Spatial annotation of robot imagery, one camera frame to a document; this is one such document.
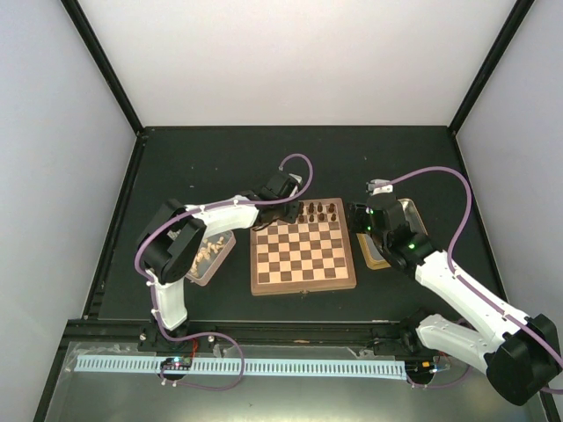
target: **wooden chessboard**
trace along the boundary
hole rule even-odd
[[[307,200],[300,209],[295,224],[278,221],[251,231],[253,295],[355,287],[342,200]]]

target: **dark green surface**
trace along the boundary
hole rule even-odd
[[[315,178],[305,198],[365,201],[365,183],[396,178],[430,165],[460,170],[446,127],[195,127],[148,129],[149,140],[106,278],[99,314],[108,319],[148,319],[149,290],[133,268],[136,239],[162,202],[207,203],[265,183],[293,152],[313,162]],[[286,170],[306,178],[306,166]],[[444,248],[464,211],[464,189],[456,178],[436,173],[395,186],[414,200],[428,233]],[[372,321],[399,320],[420,307],[454,319],[442,299],[392,269],[369,270],[351,236],[357,287],[308,295],[254,297],[250,290],[249,232],[206,287],[186,284],[193,320]],[[477,219],[470,218],[456,249],[457,262],[498,294],[494,270]]]

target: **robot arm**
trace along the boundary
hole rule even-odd
[[[266,206],[249,202],[291,198],[301,181],[299,176],[278,171],[265,186],[223,201],[224,206],[206,209],[168,200],[160,208],[139,239],[139,245],[176,215],[200,209],[155,238],[142,256],[145,271],[154,283],[157,308],[166,330],[175,330],[187,320],[184,276],[194,262],[201,240],[228,230],[265,226],[278,219],[295,222],[299,210],[296,200]]]
[[[548,352],[519,327],[504,318],[511,315],[559,352],[555,325],[547,317],[530,318],[493,295],[458,265],[448,265],[446,251],[434,246],[424,233],[411,231],[392,186],[368,184],[366,205],[354,204],[352,231],[369,234],[389,264],[429,288],[455,309],[474,330],[440,315],[419,320],[416,334],[429,349],[443,351],[486,374],[494,388],[510,403],[522,405],[545,387],[561,368]],[[457,277],[502,309],[494,310]]]

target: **purple cable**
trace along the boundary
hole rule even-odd
[[[465,178],[462,176],[461,173],[459,173],[459,171],[455,171],[455,170],[453,170],[449,167],[434,166],[434,167],[426,167],[424,169],[420,169],[420,170],[417,170],[417,171],[412,171],[410,173],[407,173],[405,176],[401,176],[400,178],[396,178],[396,179],[392,180],[389,183],[381,184],[381,186],[393,185],[393,184],[402,182],[403,180],[407,180],[408,178],[418,176],[419,174],[427,173],[429,171],[445,171],[449,174],[453,174],[459,180],[461,180],[461,182],[464,184],[465,193],[467,195],[467,202],[465,204],[464,217],[462,218],[461,222],[459,223],[459,227],[457,228],[456,233],[451,238],[450,246],[448,246],[448,267],[450,268],[451,272],[454,273],[454,275],[455,275],[455,268],[454,268],[454,263],[453,263],[454,247],[456,246],[456,242],[459,238],[459,235],[461,235],[461,232],[463,231],[465,224],[467,223],[467,220],[469,219],[469,213],[470,213],[471,208],[472,208],[472,191],[471,191],[471,188],[469,187],[469,183],[467,182],[467,180],[465,180]],[[491,308],[493,308],[498,313],[503,315],[507,320],[509,320],[511,323],[515,324],[518,328],[520,328],[521,330],[526,332],[530,337],[535,339],[555,359],[555,361],[561,367],[563,367],[563,359],[561,358],[561,356],[559,356],[559,354],[551,346],[549,346],[549,344],[545,340],[543,340],[534,331],[532,331],[530,328],[528,328],[525,324],[522,324],[520,321],[518,321],[516,318],[514,318],[510,314],[505,314],[504,310],[500,306],[498,306],[496,303],[491,301],[488,297],[486,297],[481,292],[479,292],[478,289],[475,288],[474,286],[472,286],[471,283],[469,283],[463,276],[458,275],[457,279],[459,281],[461,281],[461,283],[464,286],[469,288],[477,297],[479,297],[481,300],[483,300],[487,305],[489,305]],[[563,389],[550,389],[550,388],[544,387],[544,388],[542,388],[542,391],[545,392],[545,393],[551,393],[551,394],[563,394]]]
[[[301,189],[294,196],[292,196],[290,198],[285,198],[285,199],[282,199],[282,200],[222,200],[222,201],[219,201],[219,202],[214,202],[212,204],[205,205],[205,206],[203,206],[203,209],[204,210],[210,210],[210,209],[219,208],[219,207],[232,206],[234,204],[241,205],[241,206],[244,206],[244,205],[276,205],[276,204],[283,204],[285,202],[291,202],[292,200],[299,198],[301,195],[303,195],[307,191],[307,189],[309,189],[309,186],[311,185],[311,181],[313,180],[313,165],[311,163],[311,160],[307,156],[305,156],[303,154],[291,154],[289,156],[286,156],[283,159],[283,161],[281,161],[280,170],[283,170],[283,166],[285,165],[285,163],[287,163],[292,158],[302,158],[307,163],[307,166],[309,167],[309,178],[307,179],[307,183],[305,183],[305,186],[303,187],[303,189]],[[201,211],[202,211],[202,209],[198,207],[198,208],[186,211],[185,213],[182,213],[180,215],[177,215],[174,218],[172,218],[171,220],[169,220],[168,222],[164,223],[158,229],[156,229],[150,236],[148,236],[144,240],[144,242],[141,244],[141,246],[139,246],[139,250],[137,251],[137,253],[135,255],[135,269],[136,269],[136,271],[138,273],[140,273],[144,278],[146,278],[149,282],[152,283],[152,279],[150,278],[150,276],[141,268],[141,256],[144,254],[144,252],[147,249],[147,247],[149,246],[149,244],[152,241],[154,241],[155,238],[157,238],[157,236],[159,236],[161,233],[163,233],[165,230],[167,230],[169,227],[171,227],[176,222],[179,222],[180,220],[187,218],[190,215],[199,213]],[[150,285],[150,299],[152,301],[153,310],[157,309],[157,291],[154,287],[154,284]],[[155,319],[157,320],[158,329],[160,330],[162,336],[169,341],[180,342],[180,341],[193,340],[194,338],[199,338],[199,337],[215,336],[215,337],[218,337],[218,338],[224,338],[224,339],[228,340],[230,343],[232,343],[235,346],[238,353],[240,354],[240,364],[241,364],[240,365],[240,372],[238,373],[235,381],[233,381],[231,384],[225,385],[223,387],[208,387],[208,386],[205,386],[205,385],[193,384],[191,382],[176,382],[177,384],[186,385],[188,387],[194,387],[196,389],[205,389],[207,391],[225,391],[227,389],[232,389],[242,380],[242,377],[243,377],[243,374],[244,374],[244,371],[245,371],[245,356],[243,354],[242,349],[240,348],[238,343],[233,338],[231,338],[231,337],[229,337],[225,334],[222,334],[220,332],[199,332],[197,334],[192,334],[190,336],[175,338],[175,337],[170,336],[166,332],[166,329],[163,326],[162,317],[160,316],[160,313],[158,311],[154,311],[153,315],[155,316]],[[161,376],[161,378],[163,378],[163,381],[166,382],[162,373],[161,373],[160,376]]]

